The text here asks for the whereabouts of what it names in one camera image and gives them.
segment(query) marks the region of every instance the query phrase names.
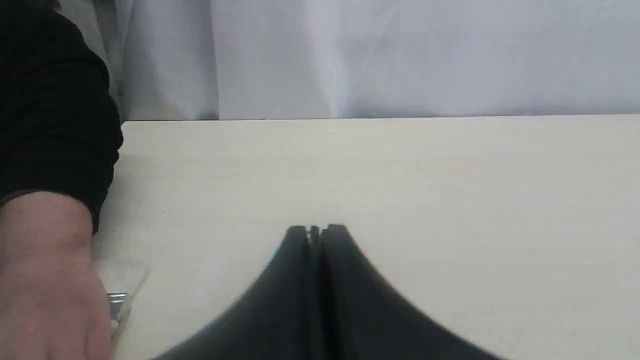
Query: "table surface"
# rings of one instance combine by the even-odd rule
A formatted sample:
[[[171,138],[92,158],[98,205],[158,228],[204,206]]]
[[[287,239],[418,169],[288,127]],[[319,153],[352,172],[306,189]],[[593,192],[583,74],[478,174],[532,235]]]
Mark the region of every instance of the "table surface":
[[[640,354],[640,116],[131,122],[95,255],[151,269],[116,360],[173,347],[290,225],[346,224],[408,300],[512,360]]]

